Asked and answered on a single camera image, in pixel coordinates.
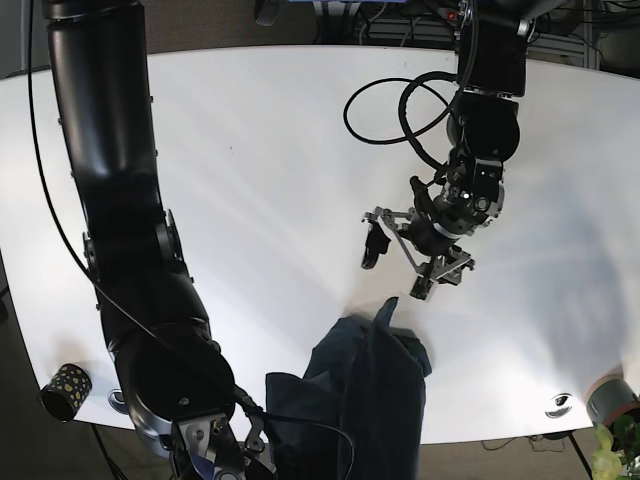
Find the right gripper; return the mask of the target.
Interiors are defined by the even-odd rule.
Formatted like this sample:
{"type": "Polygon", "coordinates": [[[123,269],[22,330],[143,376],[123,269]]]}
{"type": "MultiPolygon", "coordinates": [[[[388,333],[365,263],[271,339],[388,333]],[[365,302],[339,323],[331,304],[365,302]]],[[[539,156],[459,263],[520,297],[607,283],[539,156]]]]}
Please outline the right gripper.
{"type": "Polygon", "coordinates": [[[176,479],[276,479],[260,460],[264,449],[259,436],[239,443],[218,413],[172,426],[170,464],[176,479]]]}

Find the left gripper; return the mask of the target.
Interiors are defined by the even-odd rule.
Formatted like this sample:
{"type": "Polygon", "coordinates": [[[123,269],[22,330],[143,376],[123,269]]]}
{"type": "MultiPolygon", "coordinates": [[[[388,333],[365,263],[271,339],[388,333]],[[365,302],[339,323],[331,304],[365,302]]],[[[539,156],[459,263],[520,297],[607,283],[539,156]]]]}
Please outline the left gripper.
{"type": "Polygon", "coordinates": [[[472,256],[456,245],[460,236],[447,233],[415,208],[397,212],[376,207],[364,214],[363,222],[367,222],[369,228],[361,268],[373,269],[379,258],[388,252],[391,239],[382,229],[385,226],[416,273],[410,291],[414,299],[426,300],[437,285],[458,286],[464,270],[473,271],[476,267],[472,256]]]}

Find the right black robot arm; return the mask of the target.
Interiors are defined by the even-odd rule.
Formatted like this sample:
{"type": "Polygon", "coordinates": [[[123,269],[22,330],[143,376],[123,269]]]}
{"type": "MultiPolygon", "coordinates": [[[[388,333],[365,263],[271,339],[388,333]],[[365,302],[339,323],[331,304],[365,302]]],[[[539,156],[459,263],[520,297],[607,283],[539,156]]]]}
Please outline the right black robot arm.
{"type": "Polygon", "coordinates": [[[139,438],[178,479],[269,479],[264,424],[212,339],[163,208],[137,1],[43,5],[107,350],[139,438]]]}

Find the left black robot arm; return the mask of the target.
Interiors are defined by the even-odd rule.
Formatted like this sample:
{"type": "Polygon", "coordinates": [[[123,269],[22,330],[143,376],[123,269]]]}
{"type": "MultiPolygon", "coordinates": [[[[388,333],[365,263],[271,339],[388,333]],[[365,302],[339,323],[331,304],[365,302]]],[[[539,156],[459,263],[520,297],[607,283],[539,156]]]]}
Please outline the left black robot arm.
{"type": "Polygon", "coordinates": [[[418,300],[437,285],[459,285],[464,271],[474,269],[474,259],[458,242],[502,212],[504,165],[520,142],[517,101],[525,93],[526,53],[534,28],[533,19],[499,2],[460,2],[457,71],[432,71],[405,80],[397,107],[402,130],[398,140],[433,169],[433,178],[410,178],[413,205],[408,210],[377,207],[365,214],[369,229],[362,269],[373,269],[392,240],[406,256],[420,253],[425,262],[409,261],[416,273],[410,295],[418,300]],[[426,128],[413,130],[408,118],[410,97],[435,81],[457,86],[428,125],[446,124],[452,148],[445,162],[426,151],[419,140],[426,128]]]}

